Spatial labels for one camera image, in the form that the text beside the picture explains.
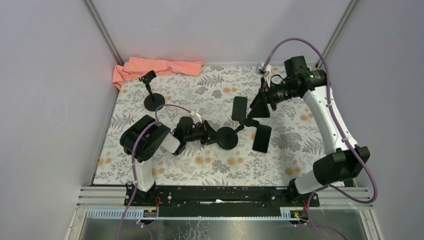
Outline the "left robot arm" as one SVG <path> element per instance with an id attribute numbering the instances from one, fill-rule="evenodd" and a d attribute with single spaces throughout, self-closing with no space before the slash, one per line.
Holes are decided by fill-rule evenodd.
<path id="1" fill-rule="evenodd" d="M 151 188 L 155 185 L 152 174 L 152 161 L 159 148 L 178 156 L 185 150 L 189 142 L 200 142 L 208 145 L 218 141 L 218 131 L 213 129 L 204 120 L 194 122 L 189 116 L 179 119 L 177 126 L 171 130 L 168 126 L 159 123 L 149 115 L 128 128 L 120 137 L 120 145 L 125 154 L 131 156 L 136 188 L 136 199 L 144 206 L 152 204 L 155 192 Z"/>

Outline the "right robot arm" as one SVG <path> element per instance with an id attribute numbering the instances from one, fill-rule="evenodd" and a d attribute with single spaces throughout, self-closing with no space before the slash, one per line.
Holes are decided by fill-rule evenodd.
<path id="1" fill-rule="evenodd" d="M 293 98 L 303 99 L 311 111 L 323 140 L 325 156 L 313 163 L 310 172 L 290 182 L 287 201 L 299 206 L 307 199 L 308 193 L 357 177 L 369 159 L 370 151 L 366 146 L 358 145 L 341 119 L 324 70 L 311 70 L 303 56 L 286 60 L 284 67 L 286 77 L 275 84 L 268 68 L 258 64 L 256 72 L 261 75 L 260 87 L 247 117 L 268 118 L 278 103 Z"/>

